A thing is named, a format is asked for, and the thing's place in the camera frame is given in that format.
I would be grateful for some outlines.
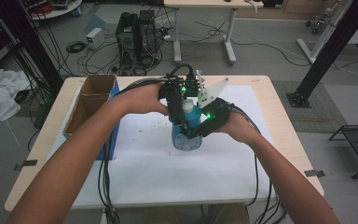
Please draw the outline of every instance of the floor mat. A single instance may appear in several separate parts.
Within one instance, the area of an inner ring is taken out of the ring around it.
[[[294,92],[300,82],[272,81],[272,84],[296,132],[334,133],[347,124],[322,83],[316,86],[309,98],[311,108],[291,107],[286,97],[286,93]]]

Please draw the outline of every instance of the table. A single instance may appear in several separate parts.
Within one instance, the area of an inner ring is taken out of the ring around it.
[[[209,76],[206,78],[206,85],[211,85],[226,77],[222,76]],[[272,138],[273,145],[280,150],[283,156],[289,160],[302,174],[305,171],[312,170],[312,166],[301,146],[299,139],[293,126],[287,117],[282,103],[274,90],[270,80],[265,76],[228,76],[232,85],[248,85],[252,87],[255,96],[264,114],[264,121],[267,123],[269,134]],[[139,77],[118,77],[119,85],[126,86]],[[21,173],[10,192],[5,208],[11,211],[17,201],[20,199],[23,192],[30,185],[37,172],[46,163],[47,156],[51,151],[52,146],[56,141],[57,133],[62,125],[68,109],[74,99],[76,90],[82,85],[85,78],[71,77],[65,80],[62,90],[60,91],[54,106],[51,108],[48,118],[43,126],[39,136],[37,137],[34,147],[27,159],[27,161],[38,160],[35,166],[24,166]],[[310,183],[323,195],[324,190],[316,176],[307,177]],[[243,202],[251,201],[239,199],[227,199],[224,201],[209,201],[208,203],[229,203],[229,202]],[[164,204],[187,204],[187,202],[171,202]],[[117,207],[130,207],[130,206],[144,206],[144,204],[119,204]],[[77,208],[96,208],[97,205],[78,206]]]
[[[174,40],[173,40],[173,51],[174,51],[174,60],[176,63],[182,61],[181,51],[180,51],[180,40],[179,40],[179,8],[181,7],[193,7],[194,14],[198,13],[200,8],[229,8],[229,25],[227,30],[227,35],[224,35],[224,43],[226,46],[228,58],[231,64],[234,64],[237,59],[234,54],[234,50],[231,46],[231,35],[232,30],[234,28],[235,16],[239,8],[254,8],[254,7],[262,7],[263,3],[254,2],[247,3],[243,0],[232,0],[230,2],[226,2],[224,0],[208,0],[208,1],[192,1],[192,0],[165,0],[164,5],[167,7],[174,7]]]

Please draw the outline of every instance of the white cloth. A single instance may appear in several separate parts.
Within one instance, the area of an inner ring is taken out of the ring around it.
[[[15,115],[20,106],[14,101],[17,92],[27,89],[30,82],[22,72],[0,70],[0,121]]]

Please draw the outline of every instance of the white device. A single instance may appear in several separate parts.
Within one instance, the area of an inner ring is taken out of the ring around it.
[[[198,94],[199,99],[199,108],[203,108],[206,105],[213,102],[216,97],[222,92],[222,90],[225,88],[225,86],[228,84],[228,78],[214,83],[212,86],[209,86],[207,88],[204,87],[203,81],[204,79],[201,76],[201,71],[197,70],[197,76],[199,77],[199,83],[200,83],[200,91]]]
[[[91,49],[97,49],[104,42],[103,29],[94,28],[88,35],[86,35],[87,42]]]

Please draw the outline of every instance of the black tape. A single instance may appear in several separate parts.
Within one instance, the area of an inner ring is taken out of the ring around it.
[[[308,170],[308,171],[304,171],[305,175],[307,177],[310,176],[318,176],[318,178],[323,177],[324,176],[324,172],[323,171],[317,171],[317,170]]]
[[[24,162],[22,163],[22,165],[16,164],[16,165],[14,166],[14,170],[20,171],[20,170],[22,170],[22,167],[23,167],[23,166],[35,166],[36,164],[37,164],[37,160],[24,161]]]

